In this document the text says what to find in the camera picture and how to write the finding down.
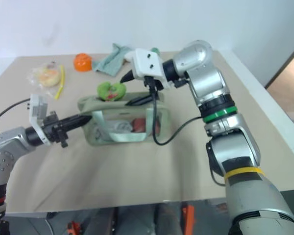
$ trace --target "beige table surface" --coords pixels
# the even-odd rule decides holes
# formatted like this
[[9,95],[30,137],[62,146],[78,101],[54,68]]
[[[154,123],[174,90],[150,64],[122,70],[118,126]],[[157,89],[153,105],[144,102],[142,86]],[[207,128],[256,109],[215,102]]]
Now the beige table surface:
[[[162,57],[171,58],[172,53]],[[80,73],[73,68],[73,58],[74,55],[17,58],[0,77],[0,111],[35,92],[25,77],[31,68],[44,62],[54,60],[65,66],[65,88],[58,101],[49,101],[49,111],[55,110],[59,118],[77,114],[79,98],[95,94],[101,82],[118,82],[130,69],[129,64],[125,65],[116,78],[92,71]],[[214,60],[258,142],[262,170],[279,190],[294,189],[294,154],[222,56],[215,52]],[[140,81],[126,85],[129,92],[146,90]],[[198,116],[187,86],[163,93],[171,109],[172,130]],[[25,104],[0,118],[0,132],[17,126],[29,126]],[[8,183],[7,212],[224,197],[224,188],[215,185],[210,177],[205,150],[208,138],[203,127],[201,120],[189,124],[171,144],[162,147],[153,143],[91,147],[81,128],[73,130],[69,132],[69,147],[40,146],[18,160]]]

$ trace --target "plastic bag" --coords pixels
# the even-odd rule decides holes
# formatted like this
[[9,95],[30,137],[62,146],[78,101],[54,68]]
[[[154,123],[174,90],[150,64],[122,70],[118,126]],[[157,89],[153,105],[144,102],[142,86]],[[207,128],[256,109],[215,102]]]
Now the plastic bag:
[[64,83],[64,71],[61,65],[52,61],[32,69],[28,81],[42,93],[57,99]]

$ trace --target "orange cup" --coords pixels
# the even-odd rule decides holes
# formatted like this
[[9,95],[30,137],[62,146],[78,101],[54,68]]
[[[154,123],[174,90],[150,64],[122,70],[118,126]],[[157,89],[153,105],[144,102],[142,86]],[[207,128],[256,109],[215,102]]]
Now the orange cup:
[[86,53],[77,54],[74,59],[74,67],[79,72],[92,70],[92,57]]

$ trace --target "green toy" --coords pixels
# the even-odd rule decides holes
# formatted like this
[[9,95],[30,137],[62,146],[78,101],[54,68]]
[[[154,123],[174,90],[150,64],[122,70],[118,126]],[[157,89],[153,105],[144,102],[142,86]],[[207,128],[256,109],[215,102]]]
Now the green toy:
[[126,86],[123,83],[110,82],[101,83],[97,87],[98,96],[105,101],[115,101],[121,99],[126,93]]

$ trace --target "yellow band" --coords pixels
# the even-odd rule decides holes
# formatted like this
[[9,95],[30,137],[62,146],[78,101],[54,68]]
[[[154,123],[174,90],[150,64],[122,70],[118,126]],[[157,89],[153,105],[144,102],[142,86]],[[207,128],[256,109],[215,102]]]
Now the yellow band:
[[227,180],[228,178],[230,178],[233,175],[247,173],[247,172],[256,172],[256,173],[264,175],[262,170],[259,169],[259,168],[256,168],[256,167],[243,167],[243,168],[238,168],[238,169],[235,169],[235,170],[232,170],[232,171],[229,171],[228,173],[226,173],[225,176],[224,176],[224,180]]

